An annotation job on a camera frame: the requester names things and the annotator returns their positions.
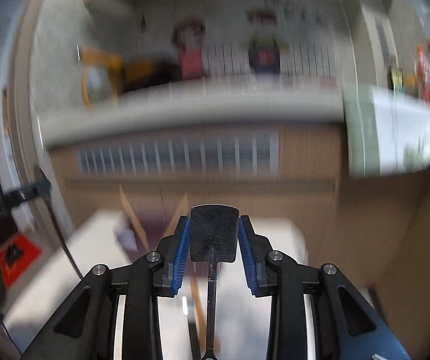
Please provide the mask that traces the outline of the steel spatula with black handle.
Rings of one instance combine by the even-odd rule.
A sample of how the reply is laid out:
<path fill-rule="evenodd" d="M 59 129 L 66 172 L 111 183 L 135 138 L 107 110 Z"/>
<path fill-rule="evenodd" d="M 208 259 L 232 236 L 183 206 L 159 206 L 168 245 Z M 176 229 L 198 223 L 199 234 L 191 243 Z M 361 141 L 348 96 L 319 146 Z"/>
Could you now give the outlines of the steel spatula with black handle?
<path fill-rule="evenodd" d="M 203 359 L 216 359 L 216 288 L 219 263 L 236 259 L 239 210 L 229 205 L 206 204 L 191 209 L 191 260 L 208 264 L 206 341 Z"/>

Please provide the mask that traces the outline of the white plastic spoon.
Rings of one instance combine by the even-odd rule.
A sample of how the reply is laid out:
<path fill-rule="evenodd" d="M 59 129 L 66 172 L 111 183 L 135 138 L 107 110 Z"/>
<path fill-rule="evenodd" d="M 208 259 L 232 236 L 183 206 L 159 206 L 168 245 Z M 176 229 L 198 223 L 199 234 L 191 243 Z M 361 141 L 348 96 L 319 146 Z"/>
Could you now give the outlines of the white plastic spoon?
<path fill-rule="evenodd" d="M 130 227 L 122 227 L 115 231 L 117 240 L 126 252 L 137 252 L 137 240 L 134 231 Z"/>

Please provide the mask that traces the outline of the maroon plastic utensil holder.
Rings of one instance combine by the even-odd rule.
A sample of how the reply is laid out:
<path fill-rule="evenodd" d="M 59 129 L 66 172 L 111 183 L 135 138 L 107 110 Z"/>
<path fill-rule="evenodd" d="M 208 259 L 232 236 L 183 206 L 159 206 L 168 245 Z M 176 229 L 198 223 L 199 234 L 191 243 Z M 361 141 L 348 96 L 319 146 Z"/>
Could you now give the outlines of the maroon plastic utensil holder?
<path fill-rule="evenodd" d="M 162 235 L 166 227 L 168 226 L 168 223 L 171 218 L 168 221 L 165 221 L 162 214 L 153 213 L 153 212 L 141 214 L 138 216 L 138 218 L 141 224 L 143 225 L 143 228 L 146 230 L 148 242 L 150 245 L 149 251 L 155 250 L 157 245 L 159 244 L 159 241 L 163 238 Z M 128 217 L 124 218 L 124 221 L 122 222 L 121 227 L 130 227 L 134 231 L 131 223 L 129 222 Z M 134 262 L 137 258 L 149 252 L 145 250 L 145 248 L 142 245 L 142 242 L 140 241 L 140 239 L 138 239 L 137 236 L 136 236 L 136 240 L 137 240 L 137 246 L 138 246 L 137 252 L 126 252 L 124 250 L 129 260 L 132 262 Z"/>

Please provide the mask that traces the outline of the red floor mat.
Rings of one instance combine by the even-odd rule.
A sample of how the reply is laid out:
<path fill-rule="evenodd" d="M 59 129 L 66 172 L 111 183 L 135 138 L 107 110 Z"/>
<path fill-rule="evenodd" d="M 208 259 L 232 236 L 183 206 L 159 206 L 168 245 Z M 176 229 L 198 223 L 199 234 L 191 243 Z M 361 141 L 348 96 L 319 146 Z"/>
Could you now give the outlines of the red floor mat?
<path fill-rule="evenodd" d="M 22 233 L 16 233 L 0 246 L 0 267 L 7 288 L 41 256 L 42 250 Z"/>

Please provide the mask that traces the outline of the grey ventilation grille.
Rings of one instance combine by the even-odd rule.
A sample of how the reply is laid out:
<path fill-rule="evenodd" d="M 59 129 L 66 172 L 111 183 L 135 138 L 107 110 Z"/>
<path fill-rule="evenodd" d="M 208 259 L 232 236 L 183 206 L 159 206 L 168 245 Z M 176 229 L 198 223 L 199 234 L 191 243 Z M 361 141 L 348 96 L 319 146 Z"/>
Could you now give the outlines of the grey ventilation grille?
<path fill-rule="evenodd" d="M 280 133 L 248 129 L 145 136 L 77 149 L 78 170 L 92 176 L 270 177 L 279 174 Z"/>

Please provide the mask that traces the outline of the yellow rimmed glass lid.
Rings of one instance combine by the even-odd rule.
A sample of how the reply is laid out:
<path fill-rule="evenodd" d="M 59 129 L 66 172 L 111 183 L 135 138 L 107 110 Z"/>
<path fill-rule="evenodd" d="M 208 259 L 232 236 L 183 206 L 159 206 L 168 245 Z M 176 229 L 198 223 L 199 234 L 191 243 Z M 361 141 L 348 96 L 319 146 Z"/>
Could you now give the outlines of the yellow rimmed glass lid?
<path fill-rule="evenodd" d="M 118 104 L 120 70 L 106 64 L 82 62 L 82 100 L 87 109 L 112 102 Z"/>

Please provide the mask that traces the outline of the green white hanging towel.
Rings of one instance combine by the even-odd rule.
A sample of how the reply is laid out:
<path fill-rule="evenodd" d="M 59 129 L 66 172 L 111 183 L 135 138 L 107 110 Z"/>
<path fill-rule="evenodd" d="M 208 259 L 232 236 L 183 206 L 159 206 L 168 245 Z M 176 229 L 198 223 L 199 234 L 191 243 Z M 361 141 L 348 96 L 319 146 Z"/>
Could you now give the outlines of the green white hanging towel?
<path fill-rule="evenodd" d="M 430 105 L 372 85 L 343 87 L 348 172 L 356 178 L 430 167 Z"/>

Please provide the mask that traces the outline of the orange snack bag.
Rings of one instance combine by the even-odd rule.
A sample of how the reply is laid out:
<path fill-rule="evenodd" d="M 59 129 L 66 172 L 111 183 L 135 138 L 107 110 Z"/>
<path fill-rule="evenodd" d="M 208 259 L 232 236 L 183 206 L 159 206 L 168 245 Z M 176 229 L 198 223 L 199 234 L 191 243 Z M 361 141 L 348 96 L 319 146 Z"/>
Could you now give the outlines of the orange snack bag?
<path fill-rule="evenodd" d="M 430 104 L 430 57 L 422 45 L 417 45 L 416 75 L 418 96 Z"/>

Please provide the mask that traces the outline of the cartoon couple wall sticker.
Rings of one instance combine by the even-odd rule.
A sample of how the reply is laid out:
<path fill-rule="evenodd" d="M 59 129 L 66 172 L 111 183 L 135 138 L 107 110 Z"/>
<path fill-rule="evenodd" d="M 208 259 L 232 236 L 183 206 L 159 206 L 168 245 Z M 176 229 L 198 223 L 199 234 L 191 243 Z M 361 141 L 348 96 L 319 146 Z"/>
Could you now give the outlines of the cartoon couple wall sticker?
<path fill-rule="evenodd" d="M 242 0 L 174 25 L 171 41 L 182 76 L 336 80 L 332 15 L 316 0 Z"/>

